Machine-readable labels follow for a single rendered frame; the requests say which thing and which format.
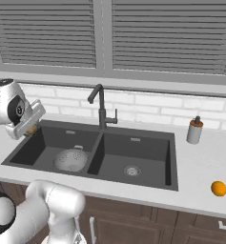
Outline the brown cabinet drawer front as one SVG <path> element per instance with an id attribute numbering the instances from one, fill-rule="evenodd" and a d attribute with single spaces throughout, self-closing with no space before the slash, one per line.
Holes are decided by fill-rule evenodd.
<path id="1" fill-rule="evenodd" d="M 226 244 L 226 231 L 219 229 L 218 220 L 226 225 L 225 218 L 180 212 L 172 244 Z"/>

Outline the grey window frame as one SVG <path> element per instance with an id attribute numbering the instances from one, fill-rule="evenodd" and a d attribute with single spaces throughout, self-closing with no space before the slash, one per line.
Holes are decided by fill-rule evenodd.
<path id="1" fill-rule="evenodd" d="M 96 67 L 72 68 L 6 64 L 0 55 L 0 78 L 21 82 L 142 92 L 173 92 L 226 97 L 226 75 L 173 71 L 126 71 L 113 68 L 112 0 L 92 0 Z"/>

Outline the grey soap dispenser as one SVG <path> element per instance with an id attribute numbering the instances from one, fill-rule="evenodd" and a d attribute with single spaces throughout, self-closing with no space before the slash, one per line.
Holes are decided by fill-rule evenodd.
<path id="1" fill-rule="evenodd" d="M 196 145 L 199 142 L 201 132 L 203 128 L 203 122 L 199 116 L 193 118 L 189 124 L 186 141 L 190 144 Z"/>

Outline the dark grey sink faucet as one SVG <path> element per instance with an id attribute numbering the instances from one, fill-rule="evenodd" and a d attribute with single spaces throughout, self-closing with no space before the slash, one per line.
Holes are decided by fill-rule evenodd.
<path id="1" fill-rule="evenodd" d="M 88 97 L 88 102 L 90 104 L 93 103 L 95 97 L 99 95 L 99 129 L 106 130 L 108 124 L 116 124 L 117 123 L 117 115 L 114 118 L 108 117 L 105 109 L 105 101 L 104 101 L 104 88 L 101 84 L 97 84 L 92 90 L 91 94 Z"/>

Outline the brown kiwi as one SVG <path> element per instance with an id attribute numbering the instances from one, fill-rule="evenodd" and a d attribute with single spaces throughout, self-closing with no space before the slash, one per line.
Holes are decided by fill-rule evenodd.
<path id="1" fill-rule="evenodd" d="M 33 136 L 38 130 L 38 127 L 36 125 L 31 126 L 27 131 L 26 131 L 26 136 Z"/>

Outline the grey window blind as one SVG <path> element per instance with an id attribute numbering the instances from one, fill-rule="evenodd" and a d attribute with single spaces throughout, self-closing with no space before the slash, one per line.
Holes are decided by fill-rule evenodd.
<path id="1" fill-rule="evenodd" d="M 113 68 L 226 75 L 226 0 L 112 0 Z"/>
<path id="2" fill-rule="evenodd" d="M 92 0 L 0 0 L 6 64 L 96 67 Z"/>

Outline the silver sink drain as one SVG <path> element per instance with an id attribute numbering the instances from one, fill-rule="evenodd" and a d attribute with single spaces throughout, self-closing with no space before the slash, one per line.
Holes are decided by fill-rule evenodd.
<path id="1" fill-rule="evenodd" d="M 124 168 L 124 174 L 127 176 L 139 176 L 141 174 L 141 169 L 137 166 L 126 166 Z"/>

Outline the dark grey double sink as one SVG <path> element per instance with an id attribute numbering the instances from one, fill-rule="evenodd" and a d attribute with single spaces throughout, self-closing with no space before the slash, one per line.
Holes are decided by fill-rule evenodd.
<path id="1" fill-rule="evenodd" d="M 175 136 L 170 132 L 143 131 L 43 120 L 37 133 L 25 138 L 3 161 L 5 166 L 50 173 L 58 153 L 81 145 L 89 159 L 77 176 L 178 190 Z M 139 176 L 124 174 L 126 166 L 141 169 Z"/>

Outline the brown cabinet door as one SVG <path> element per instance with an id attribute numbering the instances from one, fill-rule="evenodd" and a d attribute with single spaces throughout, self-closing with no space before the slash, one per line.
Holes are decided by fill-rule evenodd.
<path id="1" fill-rule="evenodd" d="M 87 196 L 79 221 L 88 244 L 91 216 L 96 244 L 171 244 L 177 211 Z"/>

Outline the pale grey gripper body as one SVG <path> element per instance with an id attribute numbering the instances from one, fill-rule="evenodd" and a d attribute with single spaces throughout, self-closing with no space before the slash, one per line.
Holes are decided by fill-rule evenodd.
<path id="1" fill-rule="evenodd" d="M 41 104 L 39 99 L 34 100 L 25 110 L 21 121 L 13 126 L 9 124 L 6 126 L 6 131 L 8 135 L 14 139 L 18 140 L 22 135 L 27 134 L 28 131 L 35 126 L 39 119 L 46 113 L 45 108 Z"/>

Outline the orange fruit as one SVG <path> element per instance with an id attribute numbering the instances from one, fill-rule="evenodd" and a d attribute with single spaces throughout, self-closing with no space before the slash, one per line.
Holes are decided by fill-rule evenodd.
<path id="1" fill-rule="evenodd" d="M 214 181 L 211 190 L 215 196 L 224 196 L 226 194 L 226 185 L 222 181 Z"/>

